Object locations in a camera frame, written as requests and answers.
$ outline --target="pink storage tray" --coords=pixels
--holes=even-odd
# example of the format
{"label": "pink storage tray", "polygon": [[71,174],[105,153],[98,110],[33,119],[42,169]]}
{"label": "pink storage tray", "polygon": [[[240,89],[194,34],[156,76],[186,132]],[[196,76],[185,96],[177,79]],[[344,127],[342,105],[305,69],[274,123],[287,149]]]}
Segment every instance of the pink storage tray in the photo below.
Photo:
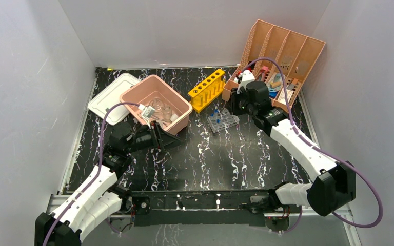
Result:
{"label": "pink storage tray", "polygon": [[[192,112],[191,104],[156,75],[148,76],[136,86],[124,92],[120,96],[120,101],[130,101],[148,105],[154,98],[159,98],[164,103],[169,104],[173,113],[178,116],[178,119],[173,121],[170,125],[163,127],[166,132],[176,135],[188,125],[189,114]],[[142,125],[146,124],[139,116],[141,111],[137,106],[125,106]]]}

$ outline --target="blue object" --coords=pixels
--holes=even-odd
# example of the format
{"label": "blue object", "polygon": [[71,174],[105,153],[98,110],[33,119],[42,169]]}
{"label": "blue object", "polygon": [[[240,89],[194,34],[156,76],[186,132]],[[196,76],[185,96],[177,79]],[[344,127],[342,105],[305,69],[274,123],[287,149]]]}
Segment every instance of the blue object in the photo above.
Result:
{"label": "blue object", "polygon": [[277,96],[277,93],[278,93],[278,91],[277,91],[277,92],[270,92],[270,93],[269,93],[269,97],[271,97],[272,99],[274,99],[274,98]]}

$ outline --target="yellow rack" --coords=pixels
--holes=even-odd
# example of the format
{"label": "yellow rack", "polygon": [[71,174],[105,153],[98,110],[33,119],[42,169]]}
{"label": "yellow rack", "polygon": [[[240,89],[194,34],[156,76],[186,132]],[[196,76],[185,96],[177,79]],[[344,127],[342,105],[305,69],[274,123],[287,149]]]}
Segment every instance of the yellow rack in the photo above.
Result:
{"label": "yellow rack", "polygon": [[224,80],[222,77],[224,71],[217,69],[214,73],[209,75],[204,81],[194,87],[188,92],[191,97],[192,108],[200,113],[206,106],[208,106],[215,98],[222,92],[224,87]]}

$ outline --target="white lid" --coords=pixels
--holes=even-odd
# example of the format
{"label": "white lid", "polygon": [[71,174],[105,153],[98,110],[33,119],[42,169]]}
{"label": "white lid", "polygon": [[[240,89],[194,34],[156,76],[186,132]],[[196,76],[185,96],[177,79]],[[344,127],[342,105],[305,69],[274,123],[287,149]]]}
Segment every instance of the white lid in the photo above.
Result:
{"label": "white lid", "polygon": [[[88,103],[88,109],[103,119],[108,109],[120,103],[121,94],[138,84],[138,82],[140,80],[129,73],[120,75]],[[128,114],[129,110],[125,106],[117,107],[108,115],[106,122],[110,125],[115,125]]]}

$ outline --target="gray wall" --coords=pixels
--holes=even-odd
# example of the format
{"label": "gray wall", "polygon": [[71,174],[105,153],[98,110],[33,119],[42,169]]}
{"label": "gray wall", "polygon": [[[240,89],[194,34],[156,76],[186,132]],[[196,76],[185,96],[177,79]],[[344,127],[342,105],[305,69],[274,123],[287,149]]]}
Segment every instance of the gray wall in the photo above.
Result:
{"label": "gray wall", "polygon": [[0,245],[32,245],[94,82],[57,0],[0,1]]}
{"label": "gray wall", "polygon": [[[313,36],[327,41],[303,87],[318,140],[381,194],[383,221],[358,229],[363,245],[394,245],[394,1],[332,0]],[[360,179],[351,207],[358,223],[377,216]]]}
{"label": "gray wall", "polygon": [[257,19],[311,35],[330,0],[60,0],[97,67],[224,66]]}

